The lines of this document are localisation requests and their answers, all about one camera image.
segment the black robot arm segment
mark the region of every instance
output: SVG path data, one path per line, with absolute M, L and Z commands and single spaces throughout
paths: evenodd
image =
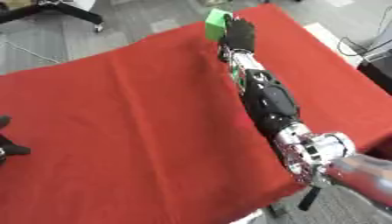
M 299 122 L 299 107 L 289 91 L 268 71 L 246 70 L 246 91 L 241 96 L 257 129 L 268 139 L 291 123 Z

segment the chair wheel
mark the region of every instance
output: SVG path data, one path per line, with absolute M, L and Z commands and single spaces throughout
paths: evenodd
M 102 32 L 103 31 L 103 24 L 96 24 L 94 26 L 94 32 Z

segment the table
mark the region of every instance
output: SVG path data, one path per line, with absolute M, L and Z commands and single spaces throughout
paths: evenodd
M 390 137 L 392 100 L 371 80 L 274 5 L 239 15 L 315 132 L 342 131 L 359 151 Z M 300 189 L 216 48 L 200 22 L 1 76 L 4 134 L 33 150 L 0 169 L 2 223 L 229 223 Z

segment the black cable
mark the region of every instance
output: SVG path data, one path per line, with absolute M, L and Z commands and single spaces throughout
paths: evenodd
M 384 20 L 385 20 L 385 18 L 387 17 L 388 12 L 390 12 L 391 10 L 392 10 L 392 5 L 388 6 L 388 7 L 385 9 L 384 14 L 382 15 L 381 21 L 380 21 L 379 26 L 378 26 L 378 29 L 377 29 L 377 36 L 375 37 L 376 39 L 382 35 L 382 33 L 380 33 L 380 30 L 381 30 L 381 28 L 382 28 L 382 24 L 384 23 Z M 347 40 L 348 42 L 350 42 L 352 45 L 359 47 L 361 50 L 363 50 L 363 52 L 358 52 L 358 53 L 356 53 L 356 54 L 344 53 L 344 52 L 341 50 L 341 43 L 343 42 L 344 39 Z M 378 45 L 378 46 L 375 46 L 375 47 L 373 47 L 373 48 L 371 48 L 371 49 L 367 49 L 367 48 L 365 48 L 363 45 L 359 45 L 359 44 L 353 42 L 350 38 L 344 37 L 344 38 L 341 38 L 341 39 L 340 39 L 340 41 L 339 41 L 339 43 L 338 43 L 338 45 L 337 45 L 337 49 L 338 49 L 339 53 L 341 53 L 341 54 L 343 54 L 343 55 L 345 55 L 345 56 L 348 56 L 348 57 L 363 56 L 364 54 L 370 53 L 370 52 L 372 52 L 372 51 L 374 51 L 374 50 L 376 50 L 376 49 L 379 49 L 379 48 L 381 48 L 381 47 L 383 47 L 383 46 L 385 46 L 385 45 L 387 45 L 387 44 L 389 44 L 389 43 L 391 43 L 391 42 L 392 42 L 392 39 L 391 39 L 391 40 L 388 40 L 387 42 L 382 43 L 382 44 L 380 44 L 380 45 Z
M 382 24 L 384 23 L 384 20 L 387 17 L 388 12 L 390 12 L 391 10 L 392 10 L 392 5 L 388 6 L 387 9 L 385 9 L 384 14 L 382 15 L 382 19 L 378 24 L 377 35 L 380 35 Z

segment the black object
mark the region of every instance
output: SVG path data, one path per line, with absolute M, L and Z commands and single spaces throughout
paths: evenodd
M 93 23 L 95 32 L 101 32 L 103 30 L 103 19 L 100 15 L 73 7 L 63 3 L 62 0 L 38 0 L 36 3 L 29 6 L 4 11 L 3 13 L 0 13 L 0 24 L 29 17 L 33 14 L 40 13 L 41 11 L 59 11 L 69 16 Z
M 321 191 L 321 188 L 314 186 L 299 203 L 298 208 L 301 211 L 308 211 L 314 200 L 317 198 Z
M 7 115 L 0 115 L 0 129 L 5 128 L 11 122 Z M 8 156 L 28 155 L 31 153 L 29 148 L 14 144 L 4 135 L 0 135 L 0 164 L 4 163 Z
M 378 59 L 372 63 L 364 61 L 358 66 L 358 70 L 392 95 L 392 57 Z

